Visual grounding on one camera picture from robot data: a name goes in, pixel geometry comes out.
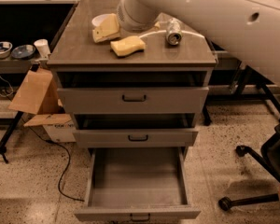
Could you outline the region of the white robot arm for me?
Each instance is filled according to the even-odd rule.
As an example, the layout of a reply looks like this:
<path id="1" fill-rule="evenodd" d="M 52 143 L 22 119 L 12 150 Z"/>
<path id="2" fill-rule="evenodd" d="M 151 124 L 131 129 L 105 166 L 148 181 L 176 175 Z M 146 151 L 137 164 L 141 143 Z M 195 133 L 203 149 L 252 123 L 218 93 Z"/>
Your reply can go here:
<path id="1" fill-rule="evenodd" d="M 120 0 L 120 27 L 146 31 L 165 13 L 280 87 L 280 0 Z"/>

